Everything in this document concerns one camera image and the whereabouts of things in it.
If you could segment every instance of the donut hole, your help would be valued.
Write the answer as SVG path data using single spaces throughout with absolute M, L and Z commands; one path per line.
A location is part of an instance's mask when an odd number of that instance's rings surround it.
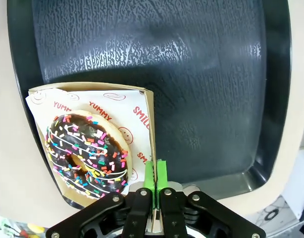
M 70 165 L 72 165 L 73 167 L 76 167 L 76 166 L 80 166 L 82 169 L 79 170 L 79 173 L 80 175 L 85 175 L 88 170 L 86 169 L 86 166 L 85 164 L 83 163 L 83 161 L 81 161 L 76 155 L 71 155 L 67 158 L 67 161 L 70 163 Z

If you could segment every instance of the beige table surface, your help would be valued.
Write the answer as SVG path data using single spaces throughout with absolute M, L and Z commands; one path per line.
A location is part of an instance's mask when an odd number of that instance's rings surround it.
M 282 192 L 303 134 L 304 0 L 289 0 L 289 4 L 292 82 L 285 131 L 266 185 L 220 201 L 240 215 L 263 209 Z M 58 193 L 29 129 L 10 56 L 6 0 L 0 0 L 0 215 L 50 227 L 76 211 Z

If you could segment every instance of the white icing drizzle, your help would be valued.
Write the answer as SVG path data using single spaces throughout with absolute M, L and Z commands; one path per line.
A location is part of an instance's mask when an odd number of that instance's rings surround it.
M 51 160 L 51 162 L 52 162 L 53 164 L 55 164 L 56 166 L 60 167 L 61 169 L 66 168 L 66 167 L 64 167 L 64 166 L 58 165 L 58 164 L 55 163 L 53 160 Z M 71 169 L 79 170 L 79 168 L 77 168 L 77 167 L 72 167 Z M 127 170 L 124 170 L 124 171 L 119 172 L 119 173 L 110 173 L 110 175 L 122 174 L 122 175 L 120 175 L 119 177 L 116 177 L 116 178 L 102 178 L 102 177 L 98 177 L 98 179 L 100 179 L 100 180 L 116 180 L 116 179 L 122 178 L 126 173 L 127 173 Z
M 65 177 L 65 176 L 61 175 L 57 170 L 55 170 L 55 171 L 57 172 L 57 174 L 59 174 L 61 177 L 63 177 L 66 181 L 69 180 L 69 181 L 71 181 L 73 184 L 77 185 L 78 187 L 80 187 L 80 188 L 82 188 L 82 189 L 84 189 L 84 190 L 87 190 L 88 192 L 90 192 L 90 193 L 96 195 L 96 193 L 94 193 L 94 192 L 92 192 L 92 191 L 89 191 L 88 189 L 84 188 L 82 185 L 80 185 L 80 184 L 78 184 L 78 183 L 75 183 L 73 180 L 69 179 L 68 177 Z M 100 191 L 102 191 L 102 192 L 109 193 L 108 191 L 102 190 L 102 189 L 100 189 L 99 187 L 95 187 L 95 188 L 98 189 L 98 190 L 100 190 Z
M 51 139 L 51 137 L 50 137 L 50 129 L 49 129 L 49 138 L 50 138 L 50 141 L 52 142 L 52 143 L 54 143 L 53 141 L 52 141 L 52 139 Z M 62 151 L 65 151 L 65 153 L 67 153 L 67 151 L 66 150 L 63 150 L 62 148 L 59 148 L 58 146 L 56 146 L 56 145 L 53 145 L 54 147 L 56 147 L 57 149 L 60 149 L 60 150 L 62 150 Z M 89 165 L 89 164 L 86 164 L 84 161 L 82 161 L 86 166 L 88 166 L 88 167 L 91 167 L 92 169 L 94 169 L 94 170 L 96 170 L 96 171 L 98 171 L 98 172 L 101 172 L 100 170 L 98 170 L 98 169 L 96 169 L 96 168 L 94 168 L 93 166 L 91 166 L 91 165 Z M 119 175 L 119 174 L 125 174 L 127 172 L 127 169 L 125 169 L 124 171 L 122 171 L 122 172 L 118 172 L 118 173 L 110 173 L 111 175 Z
M 57 139 L 59 139 L 59 140 L 61 140 L 61 141 L 64 141 L 65 143 L 67 143 L 67 144 L 69 144 L 69 145 L 75 147 L 75 145 L 73 145 L 73 144 L 69 143 L 68 141 L 63 140 L 62 138 L 59 138 L 58 136 L 56 136 L 56 135 L 51 131 L 51 129 L 49 128 L 49 136 L 50 136 L 50 133 L 51 133 L 54 137 L 56 137 Z M 83 141 L 82 139 L 80 139 L 80 138 L 78 138 L 78 137 L 76 137 L 76 136 L 74 136 L 74 135 L 71 135 L 71 136 L 73 136 L 73 137 L 75 137 L 75 138 L 77 138 L 77 139 Z M 97 146 L 94 146 L 94 145 L 90 145 L 90 146 L 92 146 L 92 147 L 94 147 L 94 148 L 96 148 L 96 149 L 102 150 L 102 152 L 100 152 L 99 154 L 98 154 L 98 153 L 93 153 L 93 155 L 104 155 L 104 154 L 107 153 L 107 149 L 105 149 L 105 148 L 103 148 L 103 147 L 97 147 Z

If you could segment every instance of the screw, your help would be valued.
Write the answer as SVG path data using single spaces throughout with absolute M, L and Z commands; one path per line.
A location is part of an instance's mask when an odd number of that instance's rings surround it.
M 118 201 L 120 200 L 120 198 L 119 198 L 118 196 L 114 196 L 114 197 L 112 198 L 112 200 L 113 200 L 114 202 L 118 202 Z
M 193 201 L 199 201 L 200 197 L 198 195 L 193 195 L 192 197 Z
M 59 233 L 52 233 L 51 238 L 59 238 Z
M 171 191 L 170 189 L 166 189 L 166 190 L 164 191 L 164 194 L 165 194 L 165 195 L 171 195 L 171 194 L 172 194 L 172 191 Z
M 141 194 L 142 196 L 145 196 L 145 195 L 147 195 L 147 191 L 142 190 L 142 191 L 140 192 L 140 194 Z

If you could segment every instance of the smiley face print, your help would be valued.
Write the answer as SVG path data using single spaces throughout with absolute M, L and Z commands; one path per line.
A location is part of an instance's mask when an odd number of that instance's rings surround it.
M 115 100 L 115 101 L 122 101 L 126 98 L 126 96 L 124 96 L 124 95 L 119 95 L 119 94 L 115 94 L 115 93 L 105 93 L 103 96 L 106 98 Z
M 30 98 L 34 104 L 39 105 L 39 104 L 42 104 L 46 100 L 47 95 L 45 94 L 44 91 L 37 91 L 34 94 L 32 94 Z
M 123 135 L 123 138 L 125 139 L 127 144 L 130 145 L 133 142 L 133 135 L 132 135 L 131 131 L 129 131 L 129 129 L 127 129 L 123 126 L 119 127 L 118 129 L 121 132 L 121 134 Z

